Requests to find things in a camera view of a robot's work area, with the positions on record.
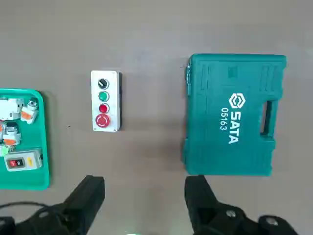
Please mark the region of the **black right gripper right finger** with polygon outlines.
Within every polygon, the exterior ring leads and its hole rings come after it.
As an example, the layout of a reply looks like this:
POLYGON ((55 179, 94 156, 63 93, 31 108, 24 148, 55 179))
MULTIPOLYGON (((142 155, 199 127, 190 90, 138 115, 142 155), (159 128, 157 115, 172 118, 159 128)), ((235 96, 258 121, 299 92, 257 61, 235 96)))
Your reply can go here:
POLYGON ((247 217, 236 206, 219 202, 203 175, 185 179, 184 198, 195 235, 296 235, 295 229, 275 215, 247 217))

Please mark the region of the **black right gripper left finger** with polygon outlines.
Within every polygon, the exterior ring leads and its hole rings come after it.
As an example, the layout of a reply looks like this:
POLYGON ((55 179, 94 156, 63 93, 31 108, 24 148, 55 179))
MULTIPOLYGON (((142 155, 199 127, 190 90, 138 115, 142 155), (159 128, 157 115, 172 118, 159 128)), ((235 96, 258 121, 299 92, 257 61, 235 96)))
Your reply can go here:
POLYGON ((38 206, 28 219, 17 223, 11 216, 0 218, 2 235, 86 235, 105 199, 105 180, 87 175, 64 202, 47 205, 34 201, 2 204, 1 209, 13 206, 38 206))

